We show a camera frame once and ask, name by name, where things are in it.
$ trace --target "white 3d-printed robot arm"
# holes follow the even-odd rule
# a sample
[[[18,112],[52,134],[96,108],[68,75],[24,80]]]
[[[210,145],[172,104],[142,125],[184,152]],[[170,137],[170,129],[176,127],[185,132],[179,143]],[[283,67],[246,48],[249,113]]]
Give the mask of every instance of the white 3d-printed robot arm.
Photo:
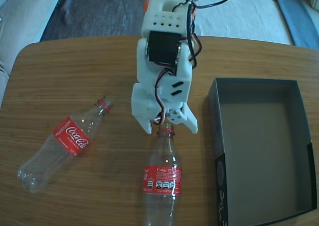
[[[186,39],[189,3],[185,0],[150,0],[142,25],[142,39],[137,46],[137,79],[132,92],[132,114],[151,134],[151,122],[162,112],[174,124],[185,124],[197,133],[197,120],[187,105],[192,64]],[[168,69],[157,82],[163,69]]]

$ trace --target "empty plastic bottle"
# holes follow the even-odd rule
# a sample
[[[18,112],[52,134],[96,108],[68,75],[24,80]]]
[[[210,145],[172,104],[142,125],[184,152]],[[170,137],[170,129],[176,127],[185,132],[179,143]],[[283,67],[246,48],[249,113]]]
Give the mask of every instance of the empty plastic bottle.
[[[111,107],[112,103],[103,97],[93,107],[76,112],[62,122],[18,170],[22,185],[31,193],[44,189],[50,177],[91,142]]]
[[[162,125],[144,170],[145,226],[173,225],[174,211],[181,193],[181,164],[173,136],[173,125]]]

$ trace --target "black box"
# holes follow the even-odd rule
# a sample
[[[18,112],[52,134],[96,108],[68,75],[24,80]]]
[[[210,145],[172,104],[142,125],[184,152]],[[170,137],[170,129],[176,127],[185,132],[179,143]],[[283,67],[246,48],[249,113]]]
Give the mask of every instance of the black box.
[[[296,81],[215,79],[210,92],[219,226],[268,225],[317,208]]]

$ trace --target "wooden table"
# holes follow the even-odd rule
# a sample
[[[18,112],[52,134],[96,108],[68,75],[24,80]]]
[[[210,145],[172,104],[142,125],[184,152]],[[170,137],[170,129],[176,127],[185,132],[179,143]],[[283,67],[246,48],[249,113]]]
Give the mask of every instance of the wooden table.
[[[0,225],[141,226],[141,183],[156,135],[131,114],[138,36],[32,44],[19,54],[0,111]],[[183,162],[177,226],[216,225],[214,156],[207,94],[215,77],[296,79],[319,160],[319,52],[239,39],[202,37],[189,105],[198,134],[176,127]],[[103,95],[114,101],[93,143],[32,195],[16,172],[68,114]],[[315,226],[318,211],[279,223]]]

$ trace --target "transparent plastic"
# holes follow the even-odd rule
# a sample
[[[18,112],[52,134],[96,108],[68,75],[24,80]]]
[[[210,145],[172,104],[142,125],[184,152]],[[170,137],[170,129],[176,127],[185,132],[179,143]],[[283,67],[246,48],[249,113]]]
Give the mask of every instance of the transparent plastic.
[[[173,125],[171,123],[163,124],[158,131],[158,141],[148,159],[148,166],[181,168],[180,158],[174,147],[173,136]],[[172,226],[174,210],[179,197],[178,195],[144,193],[144,226]]]
[[[102,98],[92,108],[70,115],[77,126],[92,139],[96,134],[105,113],[109,112],[112,103]],[[31,193],[44,189],[52,175],[74,158],[57,141],[53,134],[49,135],[42,147],[27,162],[21,165],[17,177],[23,187]]]

